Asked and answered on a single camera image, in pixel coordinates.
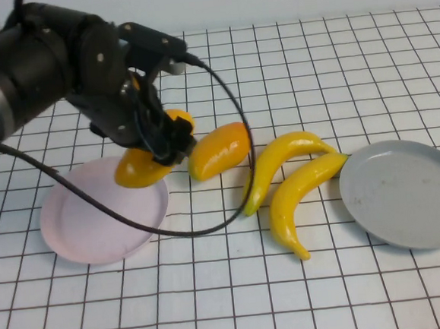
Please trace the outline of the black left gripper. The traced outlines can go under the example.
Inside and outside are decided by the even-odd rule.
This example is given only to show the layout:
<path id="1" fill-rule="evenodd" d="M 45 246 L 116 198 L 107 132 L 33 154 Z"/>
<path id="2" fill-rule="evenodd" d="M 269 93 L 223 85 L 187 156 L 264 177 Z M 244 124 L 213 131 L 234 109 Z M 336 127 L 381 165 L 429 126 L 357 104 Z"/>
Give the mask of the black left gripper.
<path id="1" fill-rule="evenodd" d="M 68 102 L 90 120 L 93 133 L 120 147 L 152 153 L 153 161 L 161 166 L 179 165 L 197 143 L 194 119 L 171 116 L 169 124 L 157 90 L 134 71 L 127 73 L 115 93 L 70 93 Z"/>

